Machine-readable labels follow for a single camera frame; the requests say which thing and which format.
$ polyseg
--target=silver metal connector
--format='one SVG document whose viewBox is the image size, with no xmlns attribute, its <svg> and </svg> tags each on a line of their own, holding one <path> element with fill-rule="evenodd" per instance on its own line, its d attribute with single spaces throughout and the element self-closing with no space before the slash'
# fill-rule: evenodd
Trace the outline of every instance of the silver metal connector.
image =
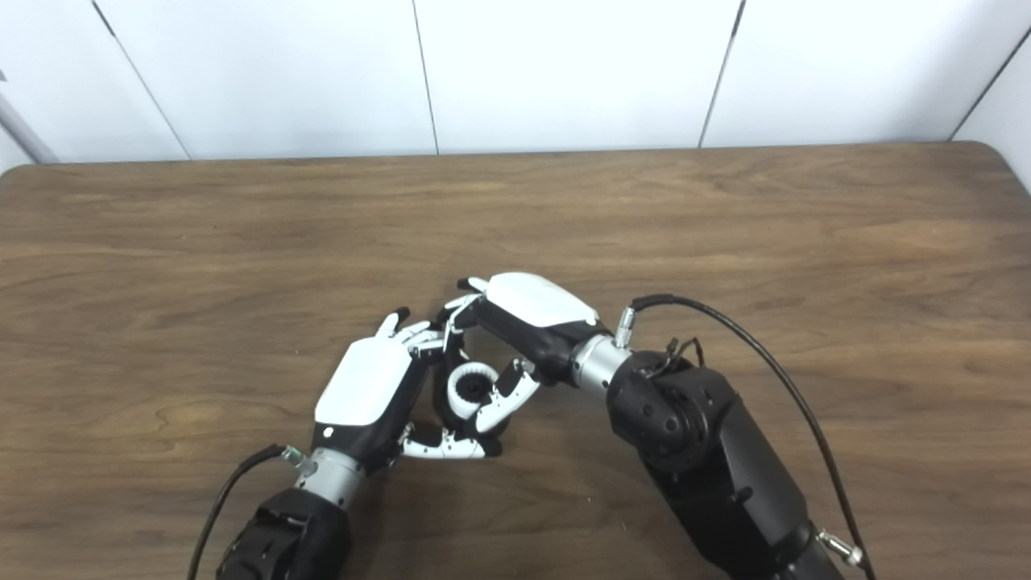
<svg viewBox="0 0 1031 580">
<path fill-rule="evenodd" d="M 637 319 L 637 311 L 627 307 L 620 317 L 620 326 L 616 328 L 616 338 L 612 344 L 618 349 L 625 349 L 630 346 L 630 335 L 634 332 L 634 320 Z"/>
<path fill-rule="evenodd" d="M 847 566 L 858 567 L 863 561 L 862 548 L 853 546 L 833 534 L 828 534 L 826 530 L 821 530 L 817 533 L 817 540 L 820 540 L 820 543 L 826 546 L 828 550 L 841 556 L 841 561 Z"/>
<path fill-rule="evenodd" d="M 304 454 L 300 449 L 287 446 L 286 451 L 282 452 L 282 460 L 294 467 L 295 470 L 300 472 L 301 477 L 308 477 L 319 470 L 319 465 L 311 460 L 310 457 Z"/>
</svg>

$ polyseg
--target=black wire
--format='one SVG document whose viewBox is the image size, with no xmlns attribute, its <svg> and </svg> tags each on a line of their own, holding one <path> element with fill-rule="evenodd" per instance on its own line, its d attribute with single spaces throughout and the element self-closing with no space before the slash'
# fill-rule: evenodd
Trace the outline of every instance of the black wire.
<svg viewBox="0 0 1031 580">
<path fill-rule="evenodd" d="M 773 355 L 766 350 L 762 344 L 759 343 L 752 335 L 749 335 L 744 329 L 737 326 L 736 322 L 728 318 L 723 313 L 717 311 L 716 309 L 703 305 L 697 301 L 692 301 L 691 299 L 685 299 L 684 297 L 675 297 L 673 295 L 653 295 L 651 297 L 642 297 L 640 299 L 635 299 L 630 303 L 630 308 L 634 311 L 641 312 L 645 309 L 652 307 L 657 307 L 660 305 L 679 305 L 683 307 L 688 307 L 694 309 L 702 314 L 705 314 L 716 320 L 721 325 L 730 330 L 731 333 L 737 335 L 737 338 L 744 341 L 753 350 L 759 353 L 759 356 L 766 362 L 766 365 L 773 370 L 773 374 L 780 379 L 784 386 L 791 394 L 792 399 L 795 400 L 795 404 L 798 405 L 798 409 L 802 412 L 805 417 L 805 422 L 809 424 L 809 430 L 812 431 L 812 437 L 817 440 L 817 446 L 820 448 L 820 454 L 824 457 L 824 463 L 827 464 L 827 471 L 831 476 L 831 483 L 834 485 L 834 493 L 837 494 L 838 504 L 841 506 L 841 513 L 844 515 L 845 524 L 849 526 L 849 533 L 852 534 L 852 541 L 863 550 L 863 561 L 860 567 L 863 572 L 866 573 L 867 580 L 876 580 L 876 575 L 873 572 L 873 564 L 870 559 L 870 552 L 866 549 L 866 545 L 863 543 L 863 538 L 859 534 L 859 524 L 856 523 L 856 516 L 852 512 L 852 505 L 849 503 L 849 497 L 844 491 L 844 483 L 841 481 L 841 475 L 838 473 L 837 464 L 834 462 L 834 455 L 831 453 L 830 444 L 827 443 L 827 438 L 824 436 L 823 430 L 820 429 L 820 423 L 817 422 L 817 417 L 813 415 L 812 410 L 809 409 L 809 405 L 805 402 L 805 398 L 798 390 L 795 382 L 791 380 L 788 373 L 780 367 L 780 365 L 773 359 Z"/>
<path fill-rule="evenodd" d="M 240 462 L 236 471 L 229 476 L 229 479 L 226 480 L 226 484 L 222 486 L 222 491 L 220 491 L 219 496 L 214 499 L 214 505 L 211 506 L 211 511 L 207 514 L 207 521 L 204 522 L 204 527 L 200 531 L 200 537 L 197 538 L 197 545 L 194 547 L 194 555 L 190 558 L 190 570 L 187 572 L 187 580 L 196 580 L 197 569 L 200 568 L 200 556 L 204 553 L 204 544 L 207 544 L 207 537 L 211 535 L 211 528 L 214 527 L 214 520 L 219 519 L 219 513 L 222 512 L 222 506 L 225 505 L 226 498 L 229 498 L 229 492 L 232 491 L 236 482 L 243 476 L 243 474 L 250 472 L 255 466 L 268 462 L 269 459 L 274 459 L 275 457 L 282 455 L 282 452 L 286 450 L 287 448 L 281 445 L 270 445 Z"/>
</svg>

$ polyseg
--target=wooden table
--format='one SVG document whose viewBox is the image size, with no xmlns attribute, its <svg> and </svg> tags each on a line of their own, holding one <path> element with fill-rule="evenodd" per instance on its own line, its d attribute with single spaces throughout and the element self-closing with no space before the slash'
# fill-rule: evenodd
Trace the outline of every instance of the wooden table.
<svg viewBox="0 0 1031 580">
<path fill-rule="evenodd" d="M 181 578 L 236 463 L 307 445 L 350 342 L 506 270 L 609 325 L 676 292 L 751 330 L 822 419 L 883 579 L 1031 577 L 1031 199 L 980 145 L 35 166 L 0 181 L 0 578 Z M 775 379 L 687 312 L 635 345 L 673 335 L 845 535 Z M 539 393 L 504 442 L 369 481 L 345 577 L 723 577 L 592 398 Z M 292 481 L 241 482 L 202 578 Z"/>
</svg>

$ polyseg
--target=white wall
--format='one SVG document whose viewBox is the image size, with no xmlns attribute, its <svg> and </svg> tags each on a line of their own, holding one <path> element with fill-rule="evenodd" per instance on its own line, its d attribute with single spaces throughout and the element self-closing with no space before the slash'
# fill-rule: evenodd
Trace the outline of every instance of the white wall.
<svg viewBox="0 0 1031 580">
<path fill-rule="evenodd" d="M 25 153 L 25 150 L 11 138 L 7 131 L 0 127 L 0 174 L 12 167 L 32 163 L 32 159 Z"/>
<path fill-rule="evenodd" d="M 433 153 L 411 0 L 98 0 L 194 159 Z"/>
<path fill-rule="evenodd" d="M 956 139 L 994 146 L 1031 190 L 1031 40 L 1013 55 Z"/>
<path fill-rule="evenodd" d="M 697 146 L 740 0 L 417 0 L 440 152 Z"/>
<path fill-rule="evenodd" d="M 37 161 L 939 140 L 1031 28 L 1031 0 L 97 4 L 0 0 L 0 124 Z"/>
<path fill-rule="evenodd" d="M 0 120 L 40 161 L 185 159 L 89 0 L 0 0 Z"/>
<path fill-rule="evenodd" d="M 1029 0 L 749 0 L 704 146 L 947 139 Z"/>
</svg>

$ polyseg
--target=robotic hand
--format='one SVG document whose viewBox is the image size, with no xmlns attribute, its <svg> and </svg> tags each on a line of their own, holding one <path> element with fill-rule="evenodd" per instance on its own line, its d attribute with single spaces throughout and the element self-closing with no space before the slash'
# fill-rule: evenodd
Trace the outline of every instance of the robotic hand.
<svg viewBox="0 0 1031 580">
<path fill-rule="evenodd" d="M 686 300 L 635 301 L 613 336 L 592 308 L 538 275 L 501 273 L 489 281 L 460 280 L 459 287 L 472 294 L 438 316 L 444 364 L 453 376 L 463 369 L 463 334 L 475 326 L 522 357 L 490 385 L 481 384 L 486 374 L 474 389 L 448 381 L 446 397 L 437 397 L 445 424 L 469 437 L 490 433 L 541 384 L 598 393 L 612 431 L 638 450 L 695 546 L 731 578 L 840 580 L 821 544 L 869 573 L 860 548 L 809 521 L 802 492 L 737 393 L 723 375 L 704 368 L 700 347 L 697 366 L 680 356 L 675 340 L 665 353 L 629 349 L 637 311 Z M 779 370 L 775 362 L 771 366 Z M 832 476 L 837 484 L 833 471 Z"/>
<path fill-rule="evenodd" d="M 444 341 L 440 327 L 428 321 L 398 330 L 408 314 L 407 309 L 390 314 L 374 336 L 347 349 L 315 406 L 311 457 L 293 448 L 282 453 L 300 477 L 258 508 L 226 551 L 219 580 L 336 580 L 351 551 L 346 510 L 365 477 L 400 455 L 500 453 L 496 440 L 459 439 L 447 430 L 409 422 Z M 199 555 L 198 550 L 191 576 Z"/>
</svg>

